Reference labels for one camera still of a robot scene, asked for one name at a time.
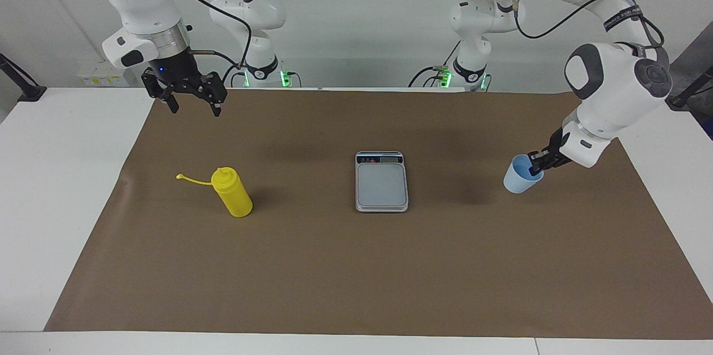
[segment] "black cable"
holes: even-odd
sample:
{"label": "black cable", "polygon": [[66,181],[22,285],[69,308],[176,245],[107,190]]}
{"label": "black cable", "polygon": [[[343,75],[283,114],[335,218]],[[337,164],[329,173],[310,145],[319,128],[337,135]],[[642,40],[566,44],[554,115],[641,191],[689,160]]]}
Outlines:
{"label": "black cable", "polygon": [[631,48],[631,50],[634,51],[634,55],[637,55],[637,54],[639,53],[639,47],[636,47],[635,45],[632,45],[631,43],[627,43],[627,42],[614,42],[614,44],[615,44],[615,45],[625,45],[625,46]]}
{"label": "black cable", "polygon": [[216,52],[216,50],[191,50],[191,53],[193,55],[214,55],[214,56],[219,56],[220,58],[224,59],[225,61],[228,61],[231,64],[231,68],[235,66],[239,66],[238,63],[232,60],[227,55],[224,55],[221,52]]}
{"label": "black cable", "polygon": [[517,30],[519,30],[520,33],[521,33],[524,37],[527,37],[527,38],[541,38],[541,37],[545,37],[545,36],[549,35],[550,33],[554,32],[555,30],[557,30],[560,26],[562,26],[563,24],[565,24],[565,22],[567,22],[568,20],[572,19],[572,17],[574,17],[576,14],[578,14],[581,10],[583,10],[583,9],[585,9],[585,8],[587,8],[587,7],[589,7],[591,4],[593,4],[593,3],[595,3],[595,2],[598,2],[598,1],[599,1],[599,0],[589,0],[589,1],[587,1],[587,2],[586,2],[585,4],[583,4],[581,7],[579,7],[578,9],[576,9],[574,12],[572,12],[572,13],[569,14],[569,15],[567,15],[567,17],[565,17],[565,19],[561,20],[557,25],[551,27],[550,30],[547,30],[547,32],[545,32],[545,33],[540,33],[540,34],[537,35],[537,36],[530,36],[530,35],[528,35],[527,33],[525,33],[524,30],[522,30],[522,27],[520,27],[520,20],[519,20],[519,17],[517,16],[517,11],[515,11],[515,14],[514,14],[514,15],[515,15],[515,25],[517,25]]}
{"label": "black cable", "polygon": [[423,68],[423,70],[418,71],[418,73],[413,77],[413,79],[411,79],[411,83],[408,84],[408,87],[413,87],[413,83],[416,81],[416,79],[418,79],[419,76],[427,73],[428,71],[435,71],[435,70],[433,69],[433,66],[429,66],[428,68]]}
{"label": "black cable", "polygon": [[245,44],[245,51],[242,53],[242,60],[240,60],[240,68],[245,66],[245,60],[247,58],[247,51],[250,49],[250,41],[252,40],[252,28],[250,27],[250,25],[248,25],[247,22],[245,22],[245,20],[242,20],[239,17],[236,17],[233,14],[230,14],[229,12],[225,12],[224,10],[207,2],[206,0],[198,0],[198,2],[201,2],[203,5],[206,5],[206,7],[212,8],[212,9],[216,10],[217,12],[225,15],[226,17],[234,19],[237,22],[240,22],[241,24],[245,25],[245,27],[247,28],[247,43]]}
{"label": "black cable", "polygon": [[541,38],[541,37],[545,37],[545,36],[549,35],[550,33],[554,32],[555,30],[557,30],[560,26],[562,26],[563,24],[565,24],[565,22],[567,22],[568,20],[572,19],[572,17],[574,17],[576,14],[578,14],[581,10],[585,9],[586,7],[589,7],[591,4],[593,4],[593,3],[595,3],[595,2],[598,2],[598,1],[599,1],[599,0],[589,0],[589,1],[587,1],[583,6],[579,7],[579,8],[576,9],[574,12],[572,12],[572,13],[569,14],[569,15],[567,15],[567,17],[565,17],[565,19],[563,19],[563,20],[561,20],[560,22],[558,22],[557,25],[551,27],[550,30],[547,30],[547,32],[544,32],[544,33],[540,33],[540,34],[537,35],[537,36],[530,36],[530,35],[528,35],[527,33],[525,33],[524,30],[522,30],[522,27],[520,27],[520,20],[518,19],[518,16],[517,16],[517,15],[515,15],[515,24],[517,25],[517,30],[519,30],[520,33],[521,33],[524,37],[527,37],[527,38]]}
{"label": "black cable", "polygon": [[654,25],[653,22],[651,22],[647,17],[641,17],[641,20],[644,21],[645,24],[649,25],[651,29],[656,32],[657,35],[659,35],[659,42],[654,42],[650,46],[646,46],[644,48],[661,48],[664,47],[664,43],[666,42],[666,37],[664,36],[664,33],[661,32],[661,29],[659,29],[656,25]]}
{"label": "black cable", "polygon": [[[456,53],[456,50],[458,50],[458,48],[460,47],[461,42],[463,42],[463,40],[458,40],[458,43],[456,43],[456,47],[454,47],[453,50],[451,50],[451,53],[448,55],[448,58],[446,58],[446,60],[443,62],[443,66],[448,65],[448,61],[450,61],[451,57]],[[435,84],[435,83],[436,83],[435,80],[433,82],[431,82],[431,87],[433,87],[433,84]]]}
{"label": "black cable", "polygon": [[240,69],[240,66],[236,66],[235,64],[231,65],[230,68],[228,68],[227,71],[225,71],[225,74],[223,75],[223,78],[222,78],[223,84],[225,84],[225,81],[227,80],[227,76],[230,74],[230,71],[239,70],[239,69]]}
{"label": "black cable", "polygon": [[296,76],[297,76],[297,80],[300,81],[300,87],[302,87],[302,77],[300,76],[300,74],[298,74],[298,73],[296,73],[296,72],[288,72],[287,74],[288,74],[288,75],[296,75]]}
{"label": "black cable", "polygon": [[426,84],[428,83],[428,81],[433,81],[433,82],[431,82],[431,87],[433,87],[433,84],[436,83],[436,81],[437,81],[438,79],[440,79],[440,78],[441,78],[441,77],[438,76],[438,75],[436,75],[436,76],[431,76],[430,78],[426,79],[426,81],[423,83],[423,86],[421,86],[421,87],[426,87]]}
{"label": "black cable", "polygon": [[23,68],[20,65],[16,65],[10,58],[7,58],[6,56],[3,56],[5,58],[5,61],[7,61],[8,64],[10,64],[15,70],[17,70],[19,73],[25,76],[25,78],[28,78],[35,86],[39,86],[40,84],[37,83],[37,81],[30,76],[27,71],[23,70]]}
{"label": "black cable", "polygon": [[235,81],[235,76],[245,76],[245,73],[242,72],[237,72],[232,75],[232,78],[230,78],[230,87],[235,87],[232,83]]}

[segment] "plastic cup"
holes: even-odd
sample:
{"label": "plastic cup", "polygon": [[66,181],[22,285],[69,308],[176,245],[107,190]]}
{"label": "plastic cup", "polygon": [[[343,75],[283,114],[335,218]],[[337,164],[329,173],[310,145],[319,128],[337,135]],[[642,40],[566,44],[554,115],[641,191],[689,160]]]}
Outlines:
{"label": "plastic cup", "polygon": [[545,176],[545,172],[540,171],[539,174],[533,177],[530,175],[530,167],[532,167],[532,162],[527,154],[515,156],[512,162],[510,162],[509,168],[507,168],[507,173],[505,174],[505,179],[502,180],[502,184],[512,193],[519,194],[527,191],[532,185],[540,182]]}

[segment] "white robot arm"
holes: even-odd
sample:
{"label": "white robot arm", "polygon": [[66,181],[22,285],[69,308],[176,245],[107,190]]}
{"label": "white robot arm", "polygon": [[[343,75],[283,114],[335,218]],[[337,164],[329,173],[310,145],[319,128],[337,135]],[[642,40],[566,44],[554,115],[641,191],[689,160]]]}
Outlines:
{"label": "white robot arm", "polygon": [[[285,23],[285,10],[277,0],[216,0],[216,4],[234,2],[235,6],[224,5],[225,12],[258,28],[275,29]],[[221,104],[227,97],[223,80],[216,72],[202,75],[191,52],[188,30],[181,20],[180,12],[173,0],[109,0],[118,10],[123,27],[102,44],[112,65],[124,69],[148,62],[150,68],[142,75],[142,81],[153,98],[168,104],[172,112],[178,111],[178,102],[173,93],[189,93],[207,101],[215,116],[221,113]],[[240,47],[247,47],[247,27],[236,20],[220,14],[213,16],[219,25],[239,38]],[[260,30],[255,33],[250,47],[254,64],[267,66],[277,63],[272,52],[270,39]]]}
{"label": "white robot arm", "polygon": [[[520,29],[524,7],[519,1],[475,0],[454,8],[451,23],[463,40],[452,65],[454,78],[460,78],[454,83],[480,85],[491,53],[484,35]],[[563,1],[597,15],[611,43],[587,43],[570,56],[565,78],[582,103],[548,147],[530,153],[532,175],[571,161],[594,166],[619,131],[652,111],[672,88],[668,56],[653,41],[650,22],[634,0]]]}
{"label": "white robot arm", "polygon": [[[212,0],[211,19],[244,47],[250,39],[245,66],[250,86],[282,86],[282,68],[265,30],[279,29],[287,20],[285,6],[278,0]],[[245,20],[252,29],[227,14]]]}

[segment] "yellow squeeze bottle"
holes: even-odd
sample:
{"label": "yellow squeeze bottle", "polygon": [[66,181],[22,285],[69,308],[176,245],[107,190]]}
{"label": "yellow squeeze bottle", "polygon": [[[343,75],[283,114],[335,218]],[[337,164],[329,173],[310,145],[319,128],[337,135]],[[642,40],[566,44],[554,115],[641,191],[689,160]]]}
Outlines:
{"label": "yellow squeeze bottle", "polygon": [[183,174],[176,175],[176,179],[185,179],[199,185],[211,185],[223,200],[230,215],[234,217],[245,217],[252,211],[252,200],[245,191],[240,176],[230,167],[217,169],[211,177],[211,182],[196,181]]}

